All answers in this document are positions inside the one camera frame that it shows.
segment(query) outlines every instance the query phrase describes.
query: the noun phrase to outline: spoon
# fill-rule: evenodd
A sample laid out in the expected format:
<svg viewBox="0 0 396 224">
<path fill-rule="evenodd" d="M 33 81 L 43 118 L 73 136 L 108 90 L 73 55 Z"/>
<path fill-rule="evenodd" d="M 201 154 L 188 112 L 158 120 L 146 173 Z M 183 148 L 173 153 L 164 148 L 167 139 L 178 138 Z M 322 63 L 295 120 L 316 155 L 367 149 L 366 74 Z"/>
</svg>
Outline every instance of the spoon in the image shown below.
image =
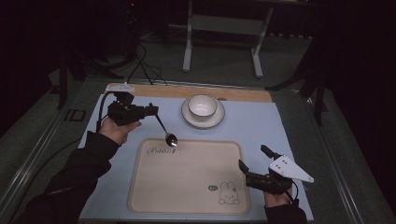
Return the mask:
<svg viewBox="0 0 396 224">
<path fill-rule="evenodd" d="M 169 133 L 168 131 L 166 131 L 165 126 L 163 126 L 163 122 L 161 121 L 160 117 L 158 116 L 158 114 L 155 115 L 155 118 L 157 118 L 158 122 L 160 122 L 161 126 L 163 127 L 163 130 L 166 133 L 165 136 L 165 142 L 169 147 L 176 147 L 177 146 L 177 138 L 175 137 L 174 134 Z"/>
</svg>

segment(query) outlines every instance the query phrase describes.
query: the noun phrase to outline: black sleeve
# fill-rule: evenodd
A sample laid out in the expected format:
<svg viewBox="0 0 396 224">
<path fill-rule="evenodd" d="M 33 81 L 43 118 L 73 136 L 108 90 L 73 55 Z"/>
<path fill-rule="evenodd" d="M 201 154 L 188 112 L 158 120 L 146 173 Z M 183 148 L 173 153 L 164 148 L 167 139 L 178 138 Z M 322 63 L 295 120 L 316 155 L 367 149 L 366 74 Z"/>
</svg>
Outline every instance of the black sleeve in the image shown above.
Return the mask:
<svg viewBox="0 0 396 224">
<path fill-rule="evenodd" d="M 96 180 L 108 172 L 120 146 L 99 133 L 87 133 L 84 148 L 75 149 L 44 193 L 28 203 L 15 223 L 77 223 Z"/>
<path fill-rule="evenodd" d="M 305 224 L 306 214 L 303 209 L 293 204 L 265 207 L 268 224 Z"/>
</svg>

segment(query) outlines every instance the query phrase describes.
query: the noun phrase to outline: beige tray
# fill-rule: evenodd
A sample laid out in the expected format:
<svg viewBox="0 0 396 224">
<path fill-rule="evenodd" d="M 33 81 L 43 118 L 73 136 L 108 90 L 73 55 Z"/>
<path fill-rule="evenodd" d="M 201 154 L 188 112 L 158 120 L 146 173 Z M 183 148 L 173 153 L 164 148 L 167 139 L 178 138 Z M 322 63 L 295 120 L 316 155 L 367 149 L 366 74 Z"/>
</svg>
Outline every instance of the beige tray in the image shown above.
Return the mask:
<svg viewBox="0 0 396 224">
<path fill-rule="evenodd" d="M 138 213 L 241 215 L 249 209 L 241 147 L 229 141 L 163 139 L 140 145 L 128 205 Z"/>
</svg>

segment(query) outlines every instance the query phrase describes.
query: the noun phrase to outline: white plate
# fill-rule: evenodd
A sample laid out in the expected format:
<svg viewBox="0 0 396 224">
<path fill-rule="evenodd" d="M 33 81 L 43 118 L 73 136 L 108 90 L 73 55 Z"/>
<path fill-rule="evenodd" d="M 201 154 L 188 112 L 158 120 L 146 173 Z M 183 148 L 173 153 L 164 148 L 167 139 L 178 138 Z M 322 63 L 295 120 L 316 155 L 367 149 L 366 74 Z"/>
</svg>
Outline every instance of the white plate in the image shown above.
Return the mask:
<svg viewBox="0 0 396 224">
<path fill-rule="evenodd" d="M 195 120 L 189 110 L 190 98 L 184 101 L 183 106 L 181 107 L 181 113 L 183 114 L 184 119 L 194 127 L 199 129 L 208 129 L 220 124 L 221 121 L 224 119 L 225 110 L 223 104 L 218 99 L 212 97 L 216 101 L 216 104 L 218 105 L 215 114 L 212 116 L 212 118 L 210 118 L 205 122 L 200 122 Z"/>
</svg>

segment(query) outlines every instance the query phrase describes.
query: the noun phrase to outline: white bowl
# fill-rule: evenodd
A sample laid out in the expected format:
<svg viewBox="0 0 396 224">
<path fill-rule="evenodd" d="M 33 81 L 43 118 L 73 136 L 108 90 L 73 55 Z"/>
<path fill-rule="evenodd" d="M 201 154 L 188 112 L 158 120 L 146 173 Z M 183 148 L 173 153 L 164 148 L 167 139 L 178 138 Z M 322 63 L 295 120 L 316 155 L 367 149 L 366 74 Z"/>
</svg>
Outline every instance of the white bowl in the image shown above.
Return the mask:
<svg viewBox="0 0 396 224">
<path fill-rule="evenodd" d="M 204 122 L 216 112 L 218 104 L 208 95 L 195 95 L 189 100 L 189 110 L 197 121 Z"/>
</svg>

